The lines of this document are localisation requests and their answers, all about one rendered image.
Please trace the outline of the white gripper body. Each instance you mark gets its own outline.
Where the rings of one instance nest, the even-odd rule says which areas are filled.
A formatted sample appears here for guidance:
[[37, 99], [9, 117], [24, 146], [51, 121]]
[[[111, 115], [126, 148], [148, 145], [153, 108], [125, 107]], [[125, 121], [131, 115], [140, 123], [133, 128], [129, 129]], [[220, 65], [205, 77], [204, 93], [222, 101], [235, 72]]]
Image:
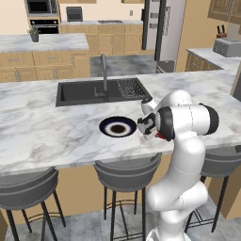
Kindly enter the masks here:
[[145, 139], [151, 139], [156, 134], [155, 115], [148, 114], [137, 120], [137, 128]]

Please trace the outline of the dark blue bowl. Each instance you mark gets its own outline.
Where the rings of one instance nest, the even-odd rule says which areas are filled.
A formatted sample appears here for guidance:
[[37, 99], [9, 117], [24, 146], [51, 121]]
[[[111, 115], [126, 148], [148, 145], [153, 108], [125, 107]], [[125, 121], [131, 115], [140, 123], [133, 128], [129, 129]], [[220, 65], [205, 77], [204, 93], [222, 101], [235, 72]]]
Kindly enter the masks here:
[[99, 129], [108, 137], [128, 137], [136, 131], [137, 124], [129, 118], [114, 116], [102, 120]]

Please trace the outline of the stainless steel fridge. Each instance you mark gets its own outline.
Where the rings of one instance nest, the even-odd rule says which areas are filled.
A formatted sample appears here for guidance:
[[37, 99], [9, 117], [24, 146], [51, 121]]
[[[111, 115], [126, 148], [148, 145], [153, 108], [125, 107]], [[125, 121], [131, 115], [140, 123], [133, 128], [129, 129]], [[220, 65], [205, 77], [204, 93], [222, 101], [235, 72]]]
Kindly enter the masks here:
[[[185, 16], [186, 0], [167, 0], [165, 22], [162, 33], [162, 45], [159, 61], [174, 60], [176, 62], [179, 41]], [[147, 50], [154, 50], [158, 25], [160, 0], [150, 0]]]

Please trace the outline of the grey bar stool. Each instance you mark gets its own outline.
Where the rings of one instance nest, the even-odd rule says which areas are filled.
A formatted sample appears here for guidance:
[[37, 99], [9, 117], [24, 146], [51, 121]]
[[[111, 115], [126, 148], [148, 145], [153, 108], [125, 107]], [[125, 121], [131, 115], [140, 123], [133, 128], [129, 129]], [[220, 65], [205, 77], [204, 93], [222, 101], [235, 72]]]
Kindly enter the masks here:
[[38, 171], [26, 174], [9, 175], [0, 177], [0, 207], [5, 209], [14, 241], [20, 241], [15, 226], [13, 211], [22, 211], [25, 223], [32, 232], [25, 210], [41, 205], [43, 210], [43, 222], [47, 222], [54, 241], [57, 241], [54, 226], [47, 211], [45, 200], [54, 195], [58, 214], [63, 226], [66, 226], [60, 202], [56, 193], [58, 183], [58, 170], [50, 167], [45, 171]]
[[146, 186], [153, 179], [162, 153], [157, 153], [154, 157], [145, 157], [131, 159], [126, 161], [103, 163], [96, 161], [94, 168], [97, 172], [98, 179], [104, 186], [104, 219], [106, 219], [107, 210], [107, 190], [112, 191], [111, 202], [111, 230], [110, 241], [114, 241], [115, 212], [116, 206], [121, 201], [117, 201], [117, 193], [135, 193], [134, 214], [137, 213], [137, 192], [142, 193], [142, 241], [146, 240]]
[[204, 165], [201, 170], [201, 181], [205, 183], [207, 177], [222, 178], [223, 183], [217, 203], [216, 214], [214, 218], [203, 219], [198, 210], [194, 210], [188, 217], [185, 225], [185, 233], [189, 228], [212, 224], [213, 232], [217, 226], [219, 212], [224, 199], [226, 187], [230, 175], [241, 164], [241, 145], [234, 147], [234, 153], [206, 153]]

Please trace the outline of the black sink drain rack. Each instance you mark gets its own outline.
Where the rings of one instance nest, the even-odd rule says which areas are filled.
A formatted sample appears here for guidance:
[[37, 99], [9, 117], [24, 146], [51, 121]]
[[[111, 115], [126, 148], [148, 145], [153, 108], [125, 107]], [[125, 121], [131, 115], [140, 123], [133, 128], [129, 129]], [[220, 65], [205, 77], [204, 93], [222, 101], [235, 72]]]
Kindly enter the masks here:
[[119, 79], [117, 84], [121, 95], [125, 98], [137, 98], [146, 95], [136, 78]]

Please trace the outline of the dark grey tap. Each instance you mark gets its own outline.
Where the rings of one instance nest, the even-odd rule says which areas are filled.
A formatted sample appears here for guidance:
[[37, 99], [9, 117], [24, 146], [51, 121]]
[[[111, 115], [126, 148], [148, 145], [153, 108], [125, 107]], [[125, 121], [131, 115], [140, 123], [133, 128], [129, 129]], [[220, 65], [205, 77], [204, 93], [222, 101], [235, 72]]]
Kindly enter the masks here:
[[94, 88], [94, 96], [96, 98], [103, 98], [105, 101], [108, 101], [108, 88], [107, 88], [107, 67], [106, 67], [106, 57], [104, 54], [101, 54], [101, 61], [103, 65], [103, 73], [104, 73], [104, 91], [97, 92], [97, 88]]

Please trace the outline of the wooden base cupboards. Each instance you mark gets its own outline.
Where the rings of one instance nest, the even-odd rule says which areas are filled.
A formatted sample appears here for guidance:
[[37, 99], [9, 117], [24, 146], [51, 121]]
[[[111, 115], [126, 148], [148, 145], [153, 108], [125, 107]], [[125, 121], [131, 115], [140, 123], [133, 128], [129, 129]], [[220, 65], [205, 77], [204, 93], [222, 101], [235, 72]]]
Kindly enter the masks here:
[[220, 70], [220, 67], [193, 53], [188, 53], [185, 70], [187, 72], [215, 71]]

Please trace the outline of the wooden cupboard run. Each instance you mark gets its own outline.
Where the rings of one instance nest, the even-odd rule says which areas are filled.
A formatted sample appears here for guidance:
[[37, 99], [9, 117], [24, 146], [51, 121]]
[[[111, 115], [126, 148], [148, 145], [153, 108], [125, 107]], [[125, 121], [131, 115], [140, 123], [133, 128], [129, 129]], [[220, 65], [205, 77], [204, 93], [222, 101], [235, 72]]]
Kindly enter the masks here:
[[60, 33], [84, 33], [91, 56], [141, 53], [141, 24], [61, 24]]

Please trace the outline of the grey toaster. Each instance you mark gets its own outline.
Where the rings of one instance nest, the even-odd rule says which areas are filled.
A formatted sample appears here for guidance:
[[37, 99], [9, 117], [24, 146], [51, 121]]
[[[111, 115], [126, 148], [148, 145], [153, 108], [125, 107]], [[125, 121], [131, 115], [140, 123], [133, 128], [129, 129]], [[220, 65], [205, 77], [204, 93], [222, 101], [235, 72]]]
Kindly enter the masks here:
[[216, 39], [213, 51], [225, 57], [241, 57], [241, 40], [230, 38]]

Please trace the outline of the wooden knife block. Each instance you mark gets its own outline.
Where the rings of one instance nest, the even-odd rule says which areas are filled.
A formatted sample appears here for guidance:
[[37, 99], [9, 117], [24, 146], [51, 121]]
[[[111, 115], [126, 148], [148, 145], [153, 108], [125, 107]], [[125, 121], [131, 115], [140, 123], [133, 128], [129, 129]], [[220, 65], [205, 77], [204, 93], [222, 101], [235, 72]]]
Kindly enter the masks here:
[[217, 26], [217, 39], [218, 38], [227, 38], [227, 33], [225, 32], [224, 24], [222, 26]]

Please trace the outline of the wooden island cupboards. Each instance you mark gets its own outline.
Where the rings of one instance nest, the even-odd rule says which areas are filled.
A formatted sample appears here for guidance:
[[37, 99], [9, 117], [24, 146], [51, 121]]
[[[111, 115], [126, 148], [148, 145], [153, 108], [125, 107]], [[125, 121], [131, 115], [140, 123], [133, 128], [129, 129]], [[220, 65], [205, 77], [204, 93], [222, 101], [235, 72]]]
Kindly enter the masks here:
[[0, 54], [0, 83], [90, 77], [88, 51]]

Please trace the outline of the black toaster oven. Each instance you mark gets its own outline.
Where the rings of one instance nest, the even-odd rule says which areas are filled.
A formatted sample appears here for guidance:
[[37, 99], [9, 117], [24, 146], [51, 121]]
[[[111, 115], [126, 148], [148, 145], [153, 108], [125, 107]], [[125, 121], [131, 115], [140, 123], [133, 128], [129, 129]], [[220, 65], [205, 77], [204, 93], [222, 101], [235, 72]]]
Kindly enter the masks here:
[[68, 22], [82, 22], [83, 11], [81, 7], [66, 7]]

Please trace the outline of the potted green plant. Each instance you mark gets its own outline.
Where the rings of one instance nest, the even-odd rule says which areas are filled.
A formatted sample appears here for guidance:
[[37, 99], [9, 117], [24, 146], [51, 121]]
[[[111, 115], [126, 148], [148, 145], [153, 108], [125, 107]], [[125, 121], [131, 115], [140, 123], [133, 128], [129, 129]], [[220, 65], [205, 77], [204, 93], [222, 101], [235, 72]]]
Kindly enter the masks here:
[[35, 26], [31, 26], [27, 33], [33, 42], [39, 41], [39, 30]]

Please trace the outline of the black microwave oven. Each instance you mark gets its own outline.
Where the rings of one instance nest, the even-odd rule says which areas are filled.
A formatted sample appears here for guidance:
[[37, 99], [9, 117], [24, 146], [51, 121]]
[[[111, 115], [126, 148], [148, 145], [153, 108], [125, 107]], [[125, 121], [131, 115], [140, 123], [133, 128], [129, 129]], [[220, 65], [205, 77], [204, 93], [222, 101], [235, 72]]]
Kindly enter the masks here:
[[56, 13], [56, 0], [26, 0], [29, 13]]

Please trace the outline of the wooden wall cupboards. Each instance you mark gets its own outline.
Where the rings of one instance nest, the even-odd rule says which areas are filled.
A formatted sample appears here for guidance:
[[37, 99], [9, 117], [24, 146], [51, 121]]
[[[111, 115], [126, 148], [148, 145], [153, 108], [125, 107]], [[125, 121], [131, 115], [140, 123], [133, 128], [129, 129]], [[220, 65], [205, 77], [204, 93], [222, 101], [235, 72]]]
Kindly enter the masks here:
[[241, 25], [241, 0], [211, 0], [207, 17]]

